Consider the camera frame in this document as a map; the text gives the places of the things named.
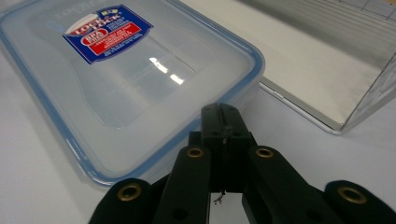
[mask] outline white table surface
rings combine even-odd
[[[0,7],[17,2],[2,1]],[[349,133],[333,136],[260,90],[243,117],[258,143],[279,150],[309,184],[324,189],[330,181],[349,180],[396,209],[395,114],[393,100]],[[4,54],[0,151],[0,223],[87,223],[106,193],[81,175],[66,143]],[[248,223],[240,195],[212,204],[210,221]]]

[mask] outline blue lid rim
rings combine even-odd
[[[249,73],[245,75],[235,86],[233,86],[230,90],[228,90],[223,96],[221,96],[217,102],[227,103],[230,101],[233,96],[235,96],[239,90],[246,87],[254,78],[261,74],[262,70],[264,69],[264,58],[260,51],[256,49],[254,46],[249,44],[247,41],[242,39],[241,37],[231,33],[230,31],[226,30],[222,26],[218,25],[217,23],[213,22],[212,20],[208,19],[207,17],[199,14],[194,9],[186,6],[185,4],[177,1],[177,0],[167,0],[170,4],[174,7],[178,8],[179,10],[185,12],[190,17],[198,20],[200,23],[204,24],[207,28],[211,31],[220,35],[227,41],[233,43],[238,48],[246,52],[250,57],[252,57],[253,61],[255,62],[254,67],[250,70]],[[4,21],[4,18],[7,16],[5,14],[0,19],[0,24]],[[156,151],[153,155],[151,155],[146,161],[142,164],[137,166],[132,172],[122,175],[119,177],[109,177],[104,175],[96,170],[93,164],[88,160],[86,153],[82,150],[81,146],[76,140],[76,137],[71,133],[70,129],[67,127],[66,123],[62,119],[61,115],[56,110],[55,106],[50,101],[48,95],[44,92],[41,85],[38,81],[30,74],[29,69],[23,62],[23,59],[19,56],[18,52],[12,48],[12,44],[9,42],[7,35],[4,33],[3,29],[0,26],[0,38],[2,39],[4,46],[8,50],[9,54],[15,60],[16,64],[19,66],[21,72],[23,73],[24,77],[30,84],[31,88],[35,92],[38,100],[44,106],[45,110],[49,114],[52,122],[57,127],[58,131],[60,132],[61,136],[64,138],[66,143],[71,148],[76,160],[78,161],[79,166],[85,172],[85,174],[96,184],[110,187],[113,184],[130,177],[139,177],[147,170],[149,170],[155,163],[157,163],[163,156],[165,156],[169,151],[175,147],[178,143],[180,143],[183,139],[185,139],[191,130],[196,130],[200,123],[200,117],[194,119],[190,122],[183,130],[181,130],[177,135],[175,135],[171,140],[169,140],[163,147],[161,147],[158,151]]]

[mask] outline product label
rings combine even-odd
[[[87,63],[94,63],[128,49],[152,27],[120,5],[101,9],[75,22],[64,34],[64,39]]]

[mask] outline container lid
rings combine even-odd
[[[34,1],[3,13],[0,37],[101,185],[159,172],[201,107],[263,69],[249,43],[173,0]]]

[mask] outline plastic food container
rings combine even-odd
[[[243,107],[261,53],[178,1],[41,0],[0,38],[94,182],[167,174],[200,109]]]

